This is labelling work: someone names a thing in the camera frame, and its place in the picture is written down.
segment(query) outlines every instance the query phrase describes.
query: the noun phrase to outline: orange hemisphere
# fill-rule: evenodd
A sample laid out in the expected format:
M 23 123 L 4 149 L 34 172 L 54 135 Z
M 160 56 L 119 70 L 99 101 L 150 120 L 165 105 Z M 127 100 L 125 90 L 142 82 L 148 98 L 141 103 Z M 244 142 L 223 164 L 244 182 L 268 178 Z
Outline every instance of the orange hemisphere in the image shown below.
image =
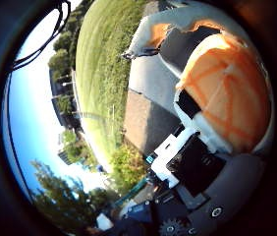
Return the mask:
M 189 58 L 177 89 L 188 92 L 234 152 L 252 151 L 264 136 L 268 89 L 255 56 L 237 38 L 207 37 Z

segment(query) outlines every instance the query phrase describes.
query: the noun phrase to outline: sky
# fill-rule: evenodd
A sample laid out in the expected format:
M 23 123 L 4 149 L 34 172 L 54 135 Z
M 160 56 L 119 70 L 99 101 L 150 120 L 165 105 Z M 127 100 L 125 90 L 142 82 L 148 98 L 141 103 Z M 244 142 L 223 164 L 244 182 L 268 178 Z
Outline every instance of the sky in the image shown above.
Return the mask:
M 72 9 L 80 2 L 81 0 L 71 0 Z M 39 48 L 53 31 L 57 17 L 58 12 L 53 11 L 43 19 L 28 36 L 18 58 Z M 57 176 L 80 177 L 86 191 L 103 187 L 97 174 L 87 173 L 76 164 L 68 166 L 57 155 L 58 135 L 64 128 L 60 126 L 51 102 L 47 63 L 55 53 L 53 43 L 54 40 L 36 60 L 12 75 L 10 117 L 12 136 L 21 167 L 31 189 L 39 187 L 34 176 L 35 169 L 30 164 L 35 159 L 49 165 Z

